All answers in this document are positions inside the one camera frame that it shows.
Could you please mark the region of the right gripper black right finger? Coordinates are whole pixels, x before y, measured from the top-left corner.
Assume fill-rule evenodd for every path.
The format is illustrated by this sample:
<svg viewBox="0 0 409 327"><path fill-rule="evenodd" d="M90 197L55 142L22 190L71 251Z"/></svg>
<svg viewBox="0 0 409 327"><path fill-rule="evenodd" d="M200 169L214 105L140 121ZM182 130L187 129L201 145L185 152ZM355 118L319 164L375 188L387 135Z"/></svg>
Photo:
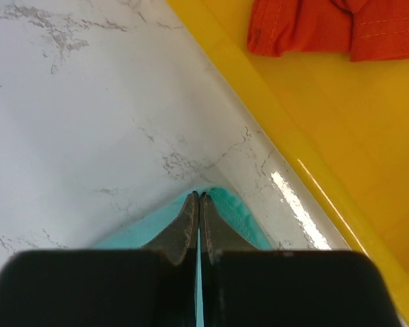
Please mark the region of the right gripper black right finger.
<svg viewBox="0 0 409 327"><path fill-rule="evenodd" d="M200 197L205 326L389 326L391 298L356 251L263 251Z"/></svg>

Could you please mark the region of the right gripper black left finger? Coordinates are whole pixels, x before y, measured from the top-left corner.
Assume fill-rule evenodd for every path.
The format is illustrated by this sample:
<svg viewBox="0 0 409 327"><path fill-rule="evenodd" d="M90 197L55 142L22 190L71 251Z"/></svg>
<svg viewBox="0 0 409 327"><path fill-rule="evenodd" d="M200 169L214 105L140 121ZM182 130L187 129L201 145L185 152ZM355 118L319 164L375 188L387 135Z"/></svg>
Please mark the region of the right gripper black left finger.
<svg viewBox="0 0 409 327"><path fill-rule="evenodd" d="M138 249L38 250L0 272L0 326L195 326L198 194Z"/></svg>

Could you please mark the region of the teal t shirt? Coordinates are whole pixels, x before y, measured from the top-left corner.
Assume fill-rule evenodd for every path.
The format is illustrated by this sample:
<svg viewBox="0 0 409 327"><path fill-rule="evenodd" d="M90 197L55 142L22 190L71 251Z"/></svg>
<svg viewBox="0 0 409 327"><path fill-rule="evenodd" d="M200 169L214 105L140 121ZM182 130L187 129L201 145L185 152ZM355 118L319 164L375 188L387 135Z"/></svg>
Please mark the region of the teal t shirt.
<svg viewBox="0 0 409 327"><path fill-rule="evenodd" d="M96 249L160 250L174 268L162 288L163 326L204 326L200 217L215 225L223 244L235 249L269 250L271 244L237 194L221 187L187 191L127 228L100 240Z"/></svg>

